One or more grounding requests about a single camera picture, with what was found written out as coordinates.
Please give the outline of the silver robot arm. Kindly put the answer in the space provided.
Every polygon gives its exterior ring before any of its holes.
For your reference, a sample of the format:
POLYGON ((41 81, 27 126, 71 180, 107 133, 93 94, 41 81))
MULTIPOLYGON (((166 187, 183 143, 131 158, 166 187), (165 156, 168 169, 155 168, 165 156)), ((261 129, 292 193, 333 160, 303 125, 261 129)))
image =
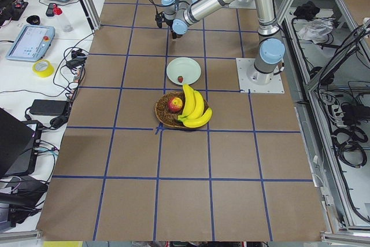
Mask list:
MULTIPOLYGON (((176 39, 184 35, 193 24, 236 1, 242 0, 161 0, 160 7, 163 10, 156 12, 155 21, 159 28, 166 24, 176 39)), ((257 57, 247 70, 247 77, 254 84, 266 85, 278 75, 275 69, 284 56, 285 46, 278 38, 280 26, 273 0, 254 2, 260 42, 257 57)))

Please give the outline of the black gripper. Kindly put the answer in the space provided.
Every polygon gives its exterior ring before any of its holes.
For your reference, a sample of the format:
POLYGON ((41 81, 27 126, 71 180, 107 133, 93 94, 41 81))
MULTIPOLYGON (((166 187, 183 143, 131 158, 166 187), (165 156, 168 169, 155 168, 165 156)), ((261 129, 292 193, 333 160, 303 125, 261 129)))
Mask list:
POLYGON ((171 30, 171 34, 172 34, 173 39, 178 39, 178 38, 181 38, 183 36, 182 33, 177 33, 175 30, 171 30))

